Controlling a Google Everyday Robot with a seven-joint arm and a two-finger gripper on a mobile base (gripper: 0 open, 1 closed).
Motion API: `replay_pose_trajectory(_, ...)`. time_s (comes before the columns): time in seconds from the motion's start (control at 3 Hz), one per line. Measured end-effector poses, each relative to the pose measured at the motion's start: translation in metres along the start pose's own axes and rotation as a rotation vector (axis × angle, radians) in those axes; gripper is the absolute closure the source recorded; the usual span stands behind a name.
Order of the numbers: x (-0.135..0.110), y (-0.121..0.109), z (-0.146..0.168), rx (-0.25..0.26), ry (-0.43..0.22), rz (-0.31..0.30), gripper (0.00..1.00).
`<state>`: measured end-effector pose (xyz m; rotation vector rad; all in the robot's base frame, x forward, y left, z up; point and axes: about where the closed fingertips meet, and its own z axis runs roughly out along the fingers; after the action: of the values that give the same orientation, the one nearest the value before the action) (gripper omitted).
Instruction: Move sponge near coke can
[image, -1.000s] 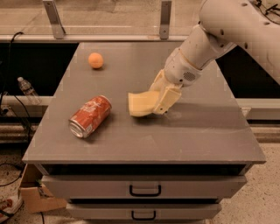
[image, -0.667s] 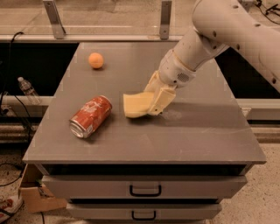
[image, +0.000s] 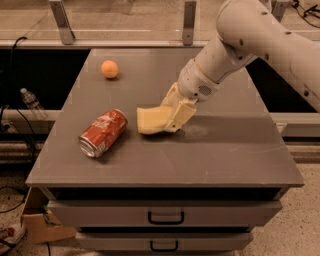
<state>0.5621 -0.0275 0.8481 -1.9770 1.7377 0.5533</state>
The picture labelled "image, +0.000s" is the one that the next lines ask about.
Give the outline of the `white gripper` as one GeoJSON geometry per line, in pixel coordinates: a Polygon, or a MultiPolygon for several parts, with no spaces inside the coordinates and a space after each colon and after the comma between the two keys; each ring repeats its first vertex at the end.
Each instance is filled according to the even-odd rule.
{"type": "Polygon", "coordinates": [[[172,84],[161,102],[161,105],[173,107],[164,130],[171,133],[176,132],[196,113],[197,101],[183,99],[183,96],[198,101],[207,101],[219,89],[220,85],[207,78],[195,60],[190,59],[181,70],[178,83],[172,84]]]}

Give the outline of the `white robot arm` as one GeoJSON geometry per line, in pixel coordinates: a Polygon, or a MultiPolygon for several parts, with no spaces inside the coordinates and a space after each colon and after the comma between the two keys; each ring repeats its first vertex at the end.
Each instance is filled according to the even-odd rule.
{"type": "Polygon", "coordinates": [[[283,27],[259,0],[227,0],[214,38],[181,70],[162,105],[163,129],[175,132],[229,74],[259,57],[320,111],[320,47],[283,27]]]}

